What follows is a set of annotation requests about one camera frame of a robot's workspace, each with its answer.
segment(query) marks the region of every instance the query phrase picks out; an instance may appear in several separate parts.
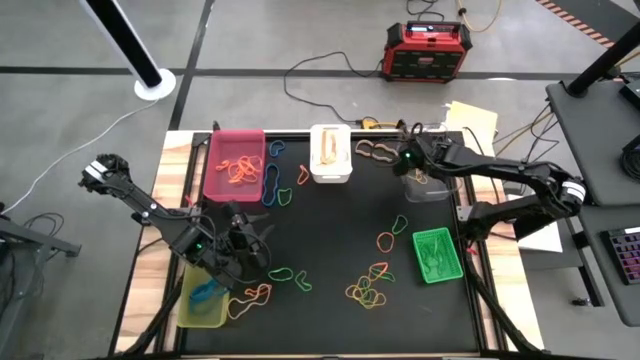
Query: gray floor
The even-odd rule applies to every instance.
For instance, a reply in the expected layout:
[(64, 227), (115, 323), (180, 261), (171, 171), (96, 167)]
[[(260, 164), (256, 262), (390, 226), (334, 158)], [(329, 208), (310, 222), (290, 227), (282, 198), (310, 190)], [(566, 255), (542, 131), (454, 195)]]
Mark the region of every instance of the gray floor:
[[(465, 3), (477, 24), (488, 21), (495, 10), (493, 4), (482, 6), (483, 0)], [(186, 65), (204, 0), (123, 0), (121, 5), (160, 66)], [(449, 0), (433, 8), (448, 19), (454, 9)], [(356, 68), (371, 69), (382, 56), (386, 28), (408, 19), (404, 0), (217, 0), (198, 67), (286, 69), (304, 58), (343, 50)], [(0, 66), (124, 67), (76, 0), (5, 0), (0, 3), (0, 34)], [(474, 34), (473, 41), (463, 71), (577, 73), (604, 51), (534, 0), (505, 0), (495, 27)], [(309, 68), (344, 69), (345, 64), (326, 59)], [(381, 121), (441, 121), (444, 103), (462, 101), (497, 112), (498, 128), (506, 134), (533, 119), (545, 104), (544, 87), (553, 82), (457, 80), (442, 86), (292, 78), (289, 85), (299, 96), (334, 104), (346, 117), (371, 115)], [(0, 151), (6, 154), (0, 157), (0, 199), (12, 203), (59, 155), (144, 105), (132, 85), (130, 76), (0, 75)], [(176, 95), (55, 168), (11, 214), (24, 221), (58, 211), (67, 220), (60, 236), (83, 245), (77, 259), (59, 257), (47, 267), (45, 292), (35, 300), (20, 354), (45, 353), (46, 359), (106, 354), (140, 228), (122, 203), (88, 194), (76, 183), (96, 154), (114, 152), (129, 160), (134, 180), (149, 190)], [(197, 77), (180, 129), (209, 129), (213, 120), (227, 128), (268, 129), (336, 122), (328, 110), (288, 98), (278, 77)], [(548, 137), (564, 142), (559, 127)], [(531, 136), (523, 137), (504, 155), (521, 158), (531, 142)], [(577, 171), (564, 143), (546, 158)], [(582, 291), (575, 273), (530, 276), (550, 350), (632, 358), (637, 345), (620, 339), (637, 339), (638, 333), (620, 323), (611, 305), (568, 305), (567, 297)], [(570, 319), (560, 322), (564, 316)]]

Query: green rubber band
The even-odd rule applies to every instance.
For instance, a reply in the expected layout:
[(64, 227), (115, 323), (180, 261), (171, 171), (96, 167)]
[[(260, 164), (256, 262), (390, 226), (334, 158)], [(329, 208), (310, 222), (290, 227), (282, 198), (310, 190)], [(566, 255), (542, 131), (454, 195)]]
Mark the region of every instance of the green rubber band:
[[(396, 230), (396, 226), (398, 226), (398, 221), (400, 221), (400, 219), (404, 220), (404, 226), (400, 230)], [(406, 229), (407, 226), (409, 226), (409, 220), (407, 220), (407, 218), (404, 215), (398, 215), (398, 216), (396, 216), (396, 222), (393, 223), (393, 227), (391, 228), (391, 232), (393, 233), (393, 235), (398, 235), (404, 229)]]
[[(380, 275), (380, 272), (381, 272), (381, 270), (380, 270), (380, 269), (376, 269), (376, 268), (371, 269), (371, 273), (372, 273), (374, 276), (378, 276), (378, 275)], [(387, 272), (385, 272), (384, 274), (382, 274), (382, 276), (380, 276), (380, 279), (382, 279), (382, 280), (387, 280), (387, 281), (390, 281), (390, 282), (396, 282), (396, 277), (395, 277), (395, 276), (393, 276), (393, 274), (392, 274), (392, 273), (390, 273), (390, 272), (388, 272), (388, 271), (387, 271)]]
[[(289, 200), (287, 200), (286, 202), (282, 202), (282, 197), (280, 196), (280, 194), (284, 194), (284, 193), (289, 193)], [(291, 199), (293, 199), (293, 189), (292, 188), (288, 188), (288, 189), (278, 189), (278, 204), (280, 204), (280, 206), (287, 206), (289, 205), (289, 203), (291, 202)]]
[[(289, 272), (289, 276), (287, 277), (283, 277), (283, 278), (279, 278), (279, 277), (275, 277), (276, 274), (279, 274), (283, 271), (288, 271)], [(275, 270), (271, 270), (269, 271), (269, 273), (267, 274), (269, 276), (269, 279), (273, 280), (273, 281), (289, 281), (291, 279), (293, 279), (293, 270), (291, 270), (288, 267), (283, 267), (280, 269), (275, 269)]]
[(311, 289), (313, 289), (313, 286), (311, 286), (311, 284), (309, 284), (308, 282), (304, 281), (304, 279), (306, 278), (307, 278), (307, 272), (305, 270), (302, 270), (298, 273), (298, 275), (296, 275), (296, 278), (294, 281), (296, 282), (296, 285), (298, 285), (300, 290), (304, 292), (309, 292), (311, 291)]

